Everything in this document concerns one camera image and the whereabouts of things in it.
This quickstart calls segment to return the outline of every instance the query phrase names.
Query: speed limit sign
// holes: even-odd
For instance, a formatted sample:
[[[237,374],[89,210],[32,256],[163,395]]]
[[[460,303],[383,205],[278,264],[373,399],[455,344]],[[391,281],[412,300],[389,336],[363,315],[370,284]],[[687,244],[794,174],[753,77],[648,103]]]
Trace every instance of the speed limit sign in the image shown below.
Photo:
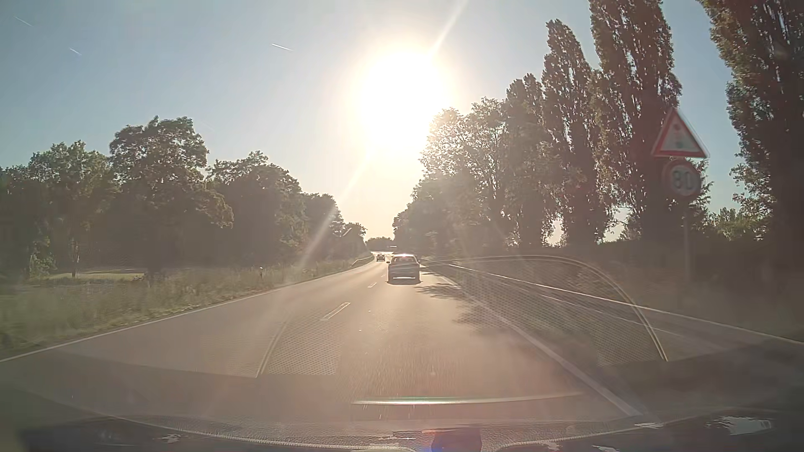
[[[679,201],[692,201],[701,194],[701,174],[687,160],[670,160],[664,166],[662,182]]]

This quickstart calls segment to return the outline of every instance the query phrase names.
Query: airplane contrail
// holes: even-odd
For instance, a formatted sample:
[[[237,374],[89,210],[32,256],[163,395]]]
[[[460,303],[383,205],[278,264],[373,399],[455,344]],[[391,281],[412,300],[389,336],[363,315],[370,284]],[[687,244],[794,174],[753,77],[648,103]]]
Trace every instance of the airplane contrail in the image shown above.
[[[14,16],[14,18],[15,18],[15,19],[17,19],[19,22],[22,22],[22,23],[24,23],[24,24],[28,25],[29,27],[33,28],[33,25],[31,25],[31,24],[30,24],[30,23],[28,23],[28,22],[25,22],[24,20],[20,19],[19,17]]]
[[[285,50],[287,50],[287,51],[293,51],[293,49],[292,49],[292,48],[282,47],[282,46],[281,46],[281,45],[279,45],[279,44],[271,43],[271,45],[272,45],[272,46],[274,46],[274,47],[283,48],[283,49],[285,49]]]

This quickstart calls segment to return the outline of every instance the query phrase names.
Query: grass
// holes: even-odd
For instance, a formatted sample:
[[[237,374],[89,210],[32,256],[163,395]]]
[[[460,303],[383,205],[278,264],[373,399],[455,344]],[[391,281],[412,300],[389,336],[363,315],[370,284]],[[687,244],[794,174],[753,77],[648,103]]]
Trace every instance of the grass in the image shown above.
[[[142,277],[145,274],[144,269],[94,269],[81,271],[76,273],[76,280],[80,281],[116,281],[116,280],[132,280],[137,277]],[[70,273],[55,273],[41,278],[42,280],[63,280],[72,279]]]
[[[136,272],[53,275],[0,294],[0,357],[309,281],[353,262],[275,266],[262,275],[259,269],[179,269],[152,284],[134,279]]]

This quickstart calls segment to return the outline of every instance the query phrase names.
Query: sign post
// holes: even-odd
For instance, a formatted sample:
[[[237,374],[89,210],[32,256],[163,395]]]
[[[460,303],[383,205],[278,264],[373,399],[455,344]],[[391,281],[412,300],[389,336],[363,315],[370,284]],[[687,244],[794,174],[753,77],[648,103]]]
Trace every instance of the sign post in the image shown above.
[[[701,193],[701,174],[685,158],[709,156],[677,109],[667,113],[651,155],[671,158],[662,170],[662,185],[683,206],[684,278],[689,283],[692,280],[689,204]]]

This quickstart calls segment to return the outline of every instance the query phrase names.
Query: sun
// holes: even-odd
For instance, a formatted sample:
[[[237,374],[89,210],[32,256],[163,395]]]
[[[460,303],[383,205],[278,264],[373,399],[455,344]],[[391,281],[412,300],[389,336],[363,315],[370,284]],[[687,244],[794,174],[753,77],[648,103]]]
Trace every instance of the sun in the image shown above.
[[[362,84],[360,112],[375,150],[420,150],[445,92],[427,55],[398,53],[378,60]]]

